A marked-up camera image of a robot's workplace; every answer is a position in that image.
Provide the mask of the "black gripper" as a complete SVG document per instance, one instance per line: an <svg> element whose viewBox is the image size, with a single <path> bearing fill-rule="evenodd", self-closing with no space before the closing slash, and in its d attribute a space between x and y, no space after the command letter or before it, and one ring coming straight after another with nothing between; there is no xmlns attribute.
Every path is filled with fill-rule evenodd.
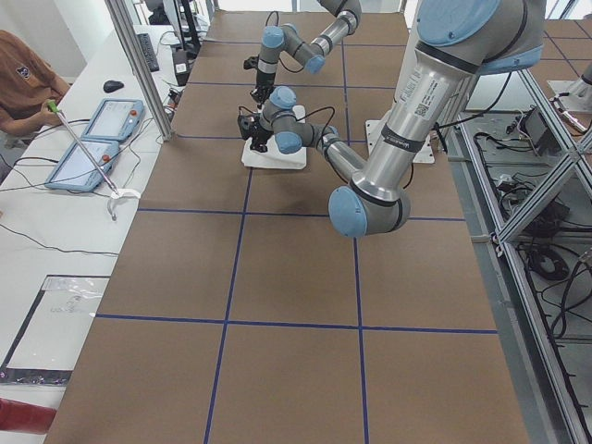
<svg viewBox="0 0 592 444"><path fill-rule="evenodd" d="M266 73L258 70L255 87L251 90L251 97L258 105L262 105L275 89L276 73Z"/></svg>
<svg viewBox="0 0 592 444"><path fill-rule="evenodd" d="M258 153L266 153L268 151L267 143L274 135L272 130L267 130L259 124L253 125L251 129L251 144L250 149Z"/></svg>

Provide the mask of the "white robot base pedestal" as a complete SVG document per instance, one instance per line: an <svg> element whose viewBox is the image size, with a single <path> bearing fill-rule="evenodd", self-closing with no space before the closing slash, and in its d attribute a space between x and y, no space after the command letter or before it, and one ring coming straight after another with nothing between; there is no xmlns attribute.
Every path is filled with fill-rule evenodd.
<svg viewBox="0 0 592 444"><path fill-rule="evenodd" d="M366 132L366 145L369 154L371 154L374 151L384 124L385 122L383 120L365 121L364 127ZM415 164L434 164L436 162L436 158L432 148L431 134L428 134L426 136L422 148L415 155L413 162Z"/></svg>

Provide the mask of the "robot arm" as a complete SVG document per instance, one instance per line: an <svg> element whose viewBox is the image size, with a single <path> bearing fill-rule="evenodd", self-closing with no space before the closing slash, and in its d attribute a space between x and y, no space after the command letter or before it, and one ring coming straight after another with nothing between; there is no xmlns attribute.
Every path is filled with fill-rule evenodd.
<svg viewBox="0 0 592 444"><path fill-rule="evenodd" d="M265 26L258 56L243 62L244 69L256 69L256 84L251 97L261 108L275 89L275 78L282 52L296 60L303 69L315 74L326 63L334 47L346 36L353 35L361 23L359 1L319 1L335 20L310 43L307 43L292 24Z"/></svg>
<svg viewBox="0 0 592 444"><path fill-rule="evenodd" d="M366 158L333 127L296 118L295 93L275 83L282 54L316 73L361 24L357 1L327 1L325 8L334 21L311 42L290 24L264 29L258 55L243 63L256 73L252 98L258 109L239 116L240 133L258 152L269 140L283 154L315 148L343 179L328 201L334 229L349 238L388 233L410 214L402 179L452 94L468 77L535 65L543 50L546 7L541 1L424 1L417 16L415 65Z"/></svg>

